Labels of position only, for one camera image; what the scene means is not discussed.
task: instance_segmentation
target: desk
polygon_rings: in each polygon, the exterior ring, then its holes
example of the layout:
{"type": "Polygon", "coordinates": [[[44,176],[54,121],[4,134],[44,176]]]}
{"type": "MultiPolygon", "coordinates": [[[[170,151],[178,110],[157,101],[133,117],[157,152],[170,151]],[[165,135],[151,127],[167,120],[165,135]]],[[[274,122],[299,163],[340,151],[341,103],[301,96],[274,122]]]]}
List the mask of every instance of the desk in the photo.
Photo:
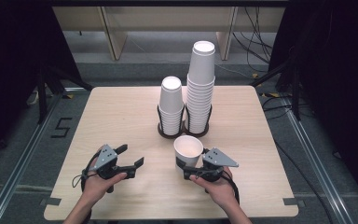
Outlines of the desk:
{"type": "MultiPolygon", "coordinates": [[[[89,97],[69,147],[45,218],[63,220],[75,206],[81,189],[72,179],[85,168],[103,144],[128,144],[117,165],[145,164],[134,179],[124,180],[92,210],[93,219],[178,219],[227,217],[204,189],[184,180],[175,170],[174,139],[158,134],[157,105],[160,87],[95,88],[89,97]]],[[[183,87],[186,100],[186,87],[183,87]]],[[[294,217],[296,205],[282,162],[255,89],[250,86],[215,86],[210,129],[200,138],[207,148],[218,147],[240,164],[232,168],[241,207],[249,217],[294,217]]]]}

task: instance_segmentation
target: floor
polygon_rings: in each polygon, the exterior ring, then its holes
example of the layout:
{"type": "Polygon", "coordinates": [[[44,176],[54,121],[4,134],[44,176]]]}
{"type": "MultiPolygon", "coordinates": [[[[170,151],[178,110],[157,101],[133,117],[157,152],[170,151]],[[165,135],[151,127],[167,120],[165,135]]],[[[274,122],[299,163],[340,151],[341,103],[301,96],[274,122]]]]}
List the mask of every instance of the floor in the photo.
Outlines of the floor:
{"type": "MultiPolygon", "coordinates": [[[[64,32],[64,34],[82,76],[84,75],[84,79],[93,82],[94,85],[104,84],[97,73],[88,72],[90,66],[158,64],[161,69],[167,66],[175,67],[177,64],[189,63],[191,55],[189,52],[194,42],[208,40],[216,44],[213,33],[134,32],[129,33],[120,59],[113,61],[104,33],[64,32]]],[[[246,38],[251,38],[252,34],[237,33],[236,37],[244,46],[249,47],[246,38]]],[[[262,34],[262,39],[267,45],[273,46],[275,34],[262,34]]],[[[240,77],[245,84],[251,83],[255,77],[266,73],[268,63],[264,61],[268,60],[269,54],[255,43],[251,44],[250,49],[255,54],[244,50],[233,38],[228,60],[222,61],[219,50],[216,49],[215,64],[218,69],[224,70],[222,74],[227,74],[228,77],[240,77]],[[241,69],[247,64],[250,68],[241,69]]],[[[299,122],[293,117],[290,109],[286,108],[290,105],[290,101],[286,98],[273,97],[276,93],[273,89],[274,81],[276,78],[257,87],[257,92],[260,94],[260,103],[265,107],[271,132],[279,143],[277,146],[282,147],[280,150],[282,163],[297,198],[300,213],[297,218],[254,218],[253,222],[358,223],[358,187],[351,174],[345,164],[333,155],[334,146],[329,142],[310,108],[301,107],[300,114],[303,119],[299,122]],[[328,220],[326,211],[331,215],[332,220],[328,220]]],[[[68,88],[75,87],[72,83],[64,83],[64,85],[68,88]]],[[[88,96],[86,93],[81,93],[82,91],[74,92],[78,96],[72,101],[56,99],[54,96],[48,99],[50,106],[55,106],[52,108],[53,110],[55,108],[55,114],[51,115],[53,119],[64,116],[73,118],[73,123],[79,120],[88,96]]],[[[33,99],[34,95],[30,96],[29,102],[33,99]]],[[[3,211],[0,213],[0,223],[55,223],[47,222],[41,215],[44,210],[43,200],[51,193],[56,176],[46,175],[44,171],[52,173],[60,171],[60,165],[47,162],[46,157],[63,161],[65,152],[52,154],[49,148],[54,147],[54,144],[69,146],[73,133],[68,133],[69,138],[66,140],[62,139],[62,142],[54,143],[43,137],[40,139],[34,137],[34,130],[51,129],[50,132],[54,133],[55,128],[54,125],[37,126],[35,121],[38,117],[35,111],[37,107],[30,104],[30,109],[19,118],[18,125],[10,130],[8,142],[11,143],[11,147],[20,150],[15,154],[9,154],[4,149],[0,149],[0,196],[5,188],[10,188],[8,180],[17,180],[11,186],[15,191],[6,194],[8,200],[0,199],[0,208],[3,211]],[[32,150],[33,146],[37,147],[36,151],[32,150]],[[23,169],[19,169],[21,172],[11,173],[12,170],[17,170],[18,166],[22,166],[23,169]]]]}

